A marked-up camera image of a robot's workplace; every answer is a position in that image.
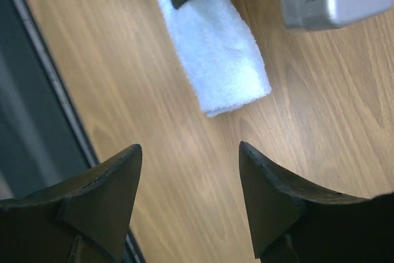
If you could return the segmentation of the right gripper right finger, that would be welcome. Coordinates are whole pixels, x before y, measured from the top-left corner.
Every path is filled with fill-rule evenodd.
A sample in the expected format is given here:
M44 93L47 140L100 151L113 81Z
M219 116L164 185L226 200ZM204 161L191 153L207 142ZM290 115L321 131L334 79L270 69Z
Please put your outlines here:
M330 190L239 145L254 256L261 262L392 262L393 194Z

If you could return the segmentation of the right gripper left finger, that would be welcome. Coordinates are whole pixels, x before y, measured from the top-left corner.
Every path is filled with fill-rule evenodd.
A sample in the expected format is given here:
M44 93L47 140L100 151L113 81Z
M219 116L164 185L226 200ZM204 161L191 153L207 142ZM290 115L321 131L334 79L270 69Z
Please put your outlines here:
M142 168L133 144L86 172L1 201L1 262L121 262Z

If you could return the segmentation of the light blue towel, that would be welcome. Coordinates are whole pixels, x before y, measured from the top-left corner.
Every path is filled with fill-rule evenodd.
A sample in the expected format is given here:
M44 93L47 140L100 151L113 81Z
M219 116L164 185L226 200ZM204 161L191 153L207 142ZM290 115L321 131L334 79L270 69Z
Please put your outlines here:
M230 0L188 0L175 9L158 0L184 72L208 117L268 95L259 47Z

